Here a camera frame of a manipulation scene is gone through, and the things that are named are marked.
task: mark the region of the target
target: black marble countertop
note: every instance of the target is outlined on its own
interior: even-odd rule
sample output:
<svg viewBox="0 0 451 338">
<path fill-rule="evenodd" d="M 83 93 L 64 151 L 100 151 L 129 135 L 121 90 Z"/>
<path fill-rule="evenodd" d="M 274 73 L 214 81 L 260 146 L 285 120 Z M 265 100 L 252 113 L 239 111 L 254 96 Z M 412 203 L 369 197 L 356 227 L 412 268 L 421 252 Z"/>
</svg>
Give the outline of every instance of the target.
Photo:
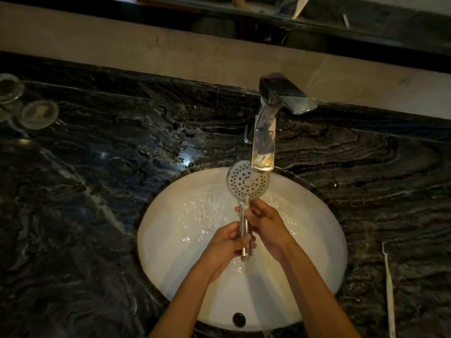
<svg viewBox="0 0 451 338">
<path fill-rule="evenodd" d="M 145 337 L 167 300 L 136 232 L 153 196 L 192 170 L 248 158 L 258 96 L 232 88 L 0 54 L 24 99 L 59 121 L 0 123 L 0 323 L 5 337 Z M 337 299 L 363 337 L 387 337 L 381 242 L 389 243 L 398 337 L 451 332 L 451 126 L 343 105 L 280 112 L 276 165 L 337 215 L 348 267 Z M 302 324 L 194 337 L 305 337 Z"/>
</svg>

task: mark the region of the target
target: person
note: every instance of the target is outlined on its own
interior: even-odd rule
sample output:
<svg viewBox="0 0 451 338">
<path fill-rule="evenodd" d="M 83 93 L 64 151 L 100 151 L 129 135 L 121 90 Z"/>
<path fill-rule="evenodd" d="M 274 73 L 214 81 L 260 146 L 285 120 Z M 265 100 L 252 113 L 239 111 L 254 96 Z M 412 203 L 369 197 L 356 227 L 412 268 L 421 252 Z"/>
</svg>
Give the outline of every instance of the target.
<svg viewBox="0 0 451 338">
<path fill-rule="evenodd" d="M 257 199 L 245 215 L 270 254 L 280 263 L 309 338 L 358 338 L 359 333 L 324 283 L 312 261 L 296 243 L 276 209 Z M 149 338 L 190 337 L 208 285 L 255 237 L 237 238 L 238 222 L 217 229 L 188 272 Z"/>
</svg>

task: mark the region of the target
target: white toothbrush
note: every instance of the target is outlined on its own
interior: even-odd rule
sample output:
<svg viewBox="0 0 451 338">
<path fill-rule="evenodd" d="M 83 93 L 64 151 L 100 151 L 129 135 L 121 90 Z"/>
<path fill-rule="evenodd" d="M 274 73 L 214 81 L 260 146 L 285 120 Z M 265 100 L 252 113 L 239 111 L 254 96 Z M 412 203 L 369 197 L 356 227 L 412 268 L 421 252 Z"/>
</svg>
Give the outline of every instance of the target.
<svg viewBox="0 0 451 338">
<path fill-rule="evenodd" d="M 388 311 L 388 331 L 390 338 L 396 338 L 395 328 L 395 307 L 393 302 L 393 284 L 392 276 L 390 274 L 390 268 L 388 267 L 388 253 L 386 250 L 387 242 L 382 242 L 382 253 L 385 257 L 385 276 L 386 276 L 386 289 L 387 289 L 387 311 Z"/>
</svg>

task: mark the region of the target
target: chrome faucet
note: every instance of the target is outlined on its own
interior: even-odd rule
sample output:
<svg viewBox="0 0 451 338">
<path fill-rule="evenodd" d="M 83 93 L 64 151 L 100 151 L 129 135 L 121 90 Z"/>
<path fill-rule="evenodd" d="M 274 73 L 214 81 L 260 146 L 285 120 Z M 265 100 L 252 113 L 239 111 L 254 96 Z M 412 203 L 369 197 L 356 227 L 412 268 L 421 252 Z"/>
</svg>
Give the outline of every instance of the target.
<svg viewBox="0 0 451 338">
<path fill-rule="evenodd" d="M 281 73 L 261 76 L 259 89 L 262 104 L 255 118 L 251 167 L 257 172 L 271 172 L 274 169 L 277 112 L 284 105 L 300 115 L 315 109 L 317 104 Z"/>
</svg>

